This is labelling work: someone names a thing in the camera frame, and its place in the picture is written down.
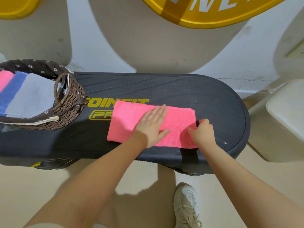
hand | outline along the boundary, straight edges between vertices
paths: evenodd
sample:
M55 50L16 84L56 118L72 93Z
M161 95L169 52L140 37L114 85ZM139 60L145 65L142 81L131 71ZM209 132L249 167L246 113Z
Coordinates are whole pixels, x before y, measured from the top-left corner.
M213 126L209 124L208 119L200 120L196 130L188 127L188 133L195 145L199 148L209 149L216 146Z
M156 145L170 132L170 130L159 132L167 111L168 108L166 105L162 105L162 107L157 106L153 110L146 112L135 127L132 136L138 137L138 139L141 140L144 135L146 139L146 148Z

light blue towel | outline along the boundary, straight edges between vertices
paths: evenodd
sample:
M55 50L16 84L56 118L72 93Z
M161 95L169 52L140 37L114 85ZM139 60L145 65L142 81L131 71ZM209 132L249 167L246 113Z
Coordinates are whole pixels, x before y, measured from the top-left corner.
M54 104L55 81L29 73L8 105L5 114L13 118L32 118L46 112Z
M27 73L17 72L0 93L0 116L5 116L6 109L21 88Z

beige tile floor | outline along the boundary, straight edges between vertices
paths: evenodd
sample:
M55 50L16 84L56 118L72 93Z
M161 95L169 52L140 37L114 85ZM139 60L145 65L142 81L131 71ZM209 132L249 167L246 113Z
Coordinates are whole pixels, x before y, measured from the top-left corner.
M92 161L80 160L66 169L52 171L0 166L0 226L22 227L63 184ZM248 146L237 161L304 207L304 162L269 163ZM128 168L100 223L112 227L119 223L121 228L174 227L172 197L180 182L196 188L203 227L245 227L213 174L186 176L141 161L134 161Z

forearm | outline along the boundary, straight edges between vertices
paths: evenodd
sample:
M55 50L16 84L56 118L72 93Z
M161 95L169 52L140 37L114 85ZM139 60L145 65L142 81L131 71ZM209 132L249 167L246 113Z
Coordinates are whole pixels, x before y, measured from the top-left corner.
M247 227L302 227L303 209L218 146L200 148Z
M55 195L25 227L53 222L91 228L131 162L145 148L133 137L86 167Z

folded towel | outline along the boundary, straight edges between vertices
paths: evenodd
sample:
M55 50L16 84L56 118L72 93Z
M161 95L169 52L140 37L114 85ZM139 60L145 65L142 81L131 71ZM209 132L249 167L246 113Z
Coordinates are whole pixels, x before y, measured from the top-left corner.
M6 85L13 78L14 74L7 70L2 70L0 72L0 92L6 87Z
M5 113L14 118L32 118L48 109L54 104L55 81L29 73L7 107Z
M132 132L153 105L117 101L108 132L108 141L124 142L131 137ZM196 117L193 109L168 106L168 113L161 126L161 130L170 129L171 132L156 146L170 146L178 148L197 148L193 144L187 127L196 129Z
M15 97L18 90L21 88L25 78L26 73L17 72L6 87L0 92L0 116L5 116L5 111L8 105L11 103Z

